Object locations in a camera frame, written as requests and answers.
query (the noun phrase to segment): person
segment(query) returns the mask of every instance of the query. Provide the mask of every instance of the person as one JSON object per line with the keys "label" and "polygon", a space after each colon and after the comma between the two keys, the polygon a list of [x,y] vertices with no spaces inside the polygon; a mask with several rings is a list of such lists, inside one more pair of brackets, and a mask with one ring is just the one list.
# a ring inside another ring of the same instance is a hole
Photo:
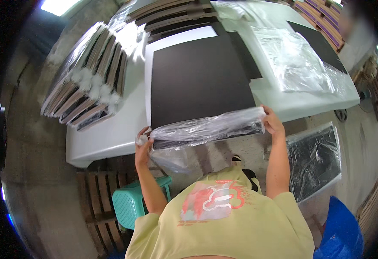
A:
{"label": "person", "polygon": [[149,214],[135,221],[127,259],[312,258],[313,237],[289,192],[285,129],[271,108],[262,107],[272,135],[265,196],[254,173],[243,172],[235,156],[231,167],[207,174],[167,203],[147,166],[154,140],[136,146]]}

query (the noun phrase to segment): hand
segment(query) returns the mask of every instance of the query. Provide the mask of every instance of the hand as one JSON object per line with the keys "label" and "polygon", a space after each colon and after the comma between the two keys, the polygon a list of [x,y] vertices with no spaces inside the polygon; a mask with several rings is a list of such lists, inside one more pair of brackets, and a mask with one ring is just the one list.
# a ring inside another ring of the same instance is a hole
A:
{"label": "hand", "polygon": [[[144,129],[140,130],[140,132],[137,135],[137,138],[143,135],[144,132],[149,127],[145,127]],[[136,169],[142,166],[147,167],[147,163],[149,163],[149,151],[152,148],[152,144],[154,142],[154,139],[149,138],[149,141],[144,143],[143,145],[139,146],[136,144],[136,155],[135,155],[135,165]]]}
{"label": "hand", "polygon": [[262,120],[265,126],[265,129],[271,133],[272,137],[285,137],[285,129],[281,121],[275,115],[274,111],[263,104],[261,107],[264,108],[267,116]]}

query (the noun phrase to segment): wrapped board stack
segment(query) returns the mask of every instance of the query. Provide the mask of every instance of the wrapped board stack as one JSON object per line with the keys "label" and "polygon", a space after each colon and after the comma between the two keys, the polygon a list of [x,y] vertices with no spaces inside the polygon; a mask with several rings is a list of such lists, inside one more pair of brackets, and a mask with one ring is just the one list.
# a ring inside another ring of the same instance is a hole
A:
{"label": "wrapped board stack", "polygon": [[115,115],[124,93],[127,55],[116,36],[96,23],[54,76],[41,115],[83,131]]}

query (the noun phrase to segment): black panel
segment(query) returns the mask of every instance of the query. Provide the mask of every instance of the black panel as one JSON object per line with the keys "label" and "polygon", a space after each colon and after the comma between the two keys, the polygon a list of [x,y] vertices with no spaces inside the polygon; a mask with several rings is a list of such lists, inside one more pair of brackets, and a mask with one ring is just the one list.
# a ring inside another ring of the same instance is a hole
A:
{"label": "black panel", "polygon": [[154,52],[152,129],[255,106],[228,35]]}
{"label": "black panel", "polygon": [[259,72],[254,58],[252,58],[251,53],[249,52],[238,32],[228,32],[228,35],[231,39],[235,51],[238,53],[238,57],[241,61],[241,65],[243,67],[243,70],[245,71],[246,77],[249,80],[262,78],[261,72]]}
{"label": "black panel", "polygon": [[294,22],[288,23],[295,32],[301,34],[308,41],[308,43],[310,43],[311,47],[322,61],[347,74],[347,71],[338,58],[336,52],[319,31],[296,24]]}

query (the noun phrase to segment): teal plastic stool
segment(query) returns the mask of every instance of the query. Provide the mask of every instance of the teal plastic stool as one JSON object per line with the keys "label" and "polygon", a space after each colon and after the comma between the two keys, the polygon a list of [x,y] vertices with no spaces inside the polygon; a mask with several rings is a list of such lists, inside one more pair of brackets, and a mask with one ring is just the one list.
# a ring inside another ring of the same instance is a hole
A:
{"label": "teal plastic stool", "polygon": [[[171,177],[159,177],[156,182],[161,188],[164,187],[166,189],[167,201],[170,201],[169,184],[171,183]],[[135,181],[115,190],[113,193],[113,205],[120,225],[128,229],[134,229],[136,219],[146,215],[140,182]]]}

